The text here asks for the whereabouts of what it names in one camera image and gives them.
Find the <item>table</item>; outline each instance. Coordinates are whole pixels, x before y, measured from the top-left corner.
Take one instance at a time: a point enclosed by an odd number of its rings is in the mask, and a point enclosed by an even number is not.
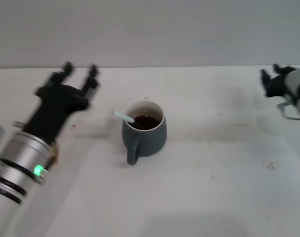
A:
[[[90,110],[67,122],[59,163],[7,236],[300,237],[300,121],[264,98],[261,68],[102,68]],[[0,150],[54,70],[0,69]],[[111,111],[144,97],[164,109],[168,139],[129,166]]]

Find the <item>gray mug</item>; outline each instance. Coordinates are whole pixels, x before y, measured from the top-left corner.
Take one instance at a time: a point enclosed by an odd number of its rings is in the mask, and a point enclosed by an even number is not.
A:
[[[166,119],[161,107],[147,100],[135,102],[125,114],[133,119],[151,116],[160,121],[157,127],[150,130],[139,130],[123,122],[121,135],[127,148],[127,163],[135,165],[139,157],[154,155],[163,148],[167,137]]]

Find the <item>white spoon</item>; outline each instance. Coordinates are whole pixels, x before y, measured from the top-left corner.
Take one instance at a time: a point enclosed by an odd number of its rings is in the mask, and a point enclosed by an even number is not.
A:
[[[125,122],[130,122],[130,123],[135,122],[135,120],[134,120],[132,117],[129,117],[129,116],[127,116],[127,115],[124,115],[124,114],[121,113],[121,112],[113,111],[112,114],[113,114],[115,117],[124,120]]]

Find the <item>dark liquid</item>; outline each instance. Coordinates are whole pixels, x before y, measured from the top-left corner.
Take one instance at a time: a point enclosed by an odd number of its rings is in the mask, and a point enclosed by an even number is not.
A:
[[[148,115],[142,115],[134,118],[135,122],[130,125],[139,130],[150,130],[157,127],[161,121]]]

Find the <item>green led light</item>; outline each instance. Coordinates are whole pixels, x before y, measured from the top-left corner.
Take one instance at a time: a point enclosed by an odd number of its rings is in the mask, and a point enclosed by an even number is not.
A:
[[[40,173],[42,172],[43,167],[41,165],[37,165],[34,169],[34,174],[40,176]]]

